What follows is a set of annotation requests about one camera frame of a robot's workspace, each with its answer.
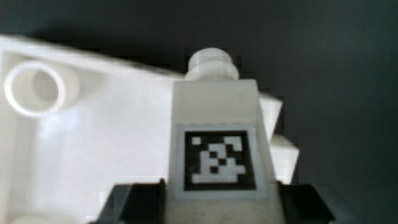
qr-like code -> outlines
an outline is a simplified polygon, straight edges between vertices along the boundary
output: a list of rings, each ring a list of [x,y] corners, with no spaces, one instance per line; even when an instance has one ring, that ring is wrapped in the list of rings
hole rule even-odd
[[[247,131],[184,133],[184,190],[256,189]]]

white block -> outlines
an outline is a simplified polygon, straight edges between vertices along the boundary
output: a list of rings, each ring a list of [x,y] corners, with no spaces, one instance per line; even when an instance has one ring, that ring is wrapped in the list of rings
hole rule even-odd
[[[289,140],[279,135],[273,135],[272,137],[270,155],[272,155],[272,162],[275,167],[277,180],[284,184],[289,184],[293,173],[295,173],[295,164],[298,159],[298,148],[295,147]]]

white plastic part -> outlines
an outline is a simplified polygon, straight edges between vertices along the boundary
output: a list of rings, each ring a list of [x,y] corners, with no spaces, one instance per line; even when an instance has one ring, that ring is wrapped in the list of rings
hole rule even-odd
[[[188,62],[186,80],[238,80],[238,69],[227,53],[216,48],[202,49]]]
[[[289,140],[273,135],[270,140],[270,155],[275,167],[277,180],[284,183],[291,183],[295,164],[298,159],[298,148]]]
[[[42,216],[23,216],[10,224],[53,224]]]
[[[232,63],[232,59],[225,51],[222,51],[218,48],[204,48],[195,52],[195,54],[190,57],[188,61],[188,70],[193,69],[193,67],[202,64],[206,61],[222,61],[225,63]]]
[[[30,60],[71,68],[80,80],[78,100],[41,119],[17,116],[1,89],[10,69]],[[57,224],[89,223],[113,184],[158,183],[167,177],[172,82],[181,79],[172,71],[0,35],[0,224],[23,214],[42,214]],[[259,102],[275,101],[261,97]],[[263,112],[273,114],[268,135],[277,107]]]
[[[257,85],[222,76],[216,63],[197,81],[174,82],[167,224],[280,224]]]
[[[65,66],[30,60],[10,69],[3,90],[16,112],[28,117],[42,117],[69,106],[76,99],[76,74]]]

circular hole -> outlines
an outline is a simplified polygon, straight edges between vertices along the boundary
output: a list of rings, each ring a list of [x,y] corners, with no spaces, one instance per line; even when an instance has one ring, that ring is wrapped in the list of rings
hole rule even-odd
[[[58,98],[53,77],[39,68],[25,68],[16,75],[12,95],[19,106],[33,112],[46,111]]]

round opening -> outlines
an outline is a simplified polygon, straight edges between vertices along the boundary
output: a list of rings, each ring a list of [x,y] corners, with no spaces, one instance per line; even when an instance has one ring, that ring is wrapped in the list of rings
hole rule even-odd
[[[5,92],[14,109],[32,115],[49,112],[58,100],[57,72],[41,64],[16,66],[5,80]]]

